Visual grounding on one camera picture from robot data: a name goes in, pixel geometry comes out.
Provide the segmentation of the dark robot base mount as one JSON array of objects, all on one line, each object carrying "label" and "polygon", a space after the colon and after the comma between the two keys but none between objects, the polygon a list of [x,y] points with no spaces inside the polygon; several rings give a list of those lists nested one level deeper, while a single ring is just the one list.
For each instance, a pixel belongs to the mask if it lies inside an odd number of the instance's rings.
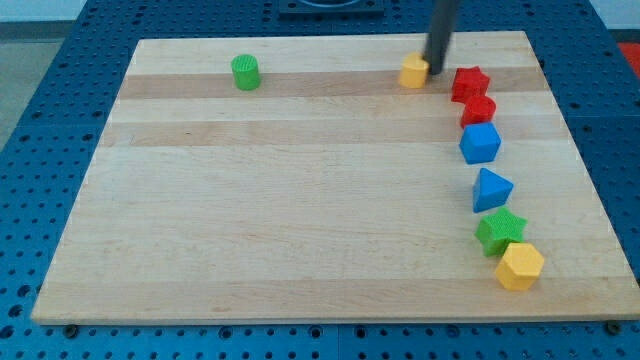
[{"label": "dark robot base mount", "polygon": [[384,0],[276,0],[280,15],[379,14]]}]

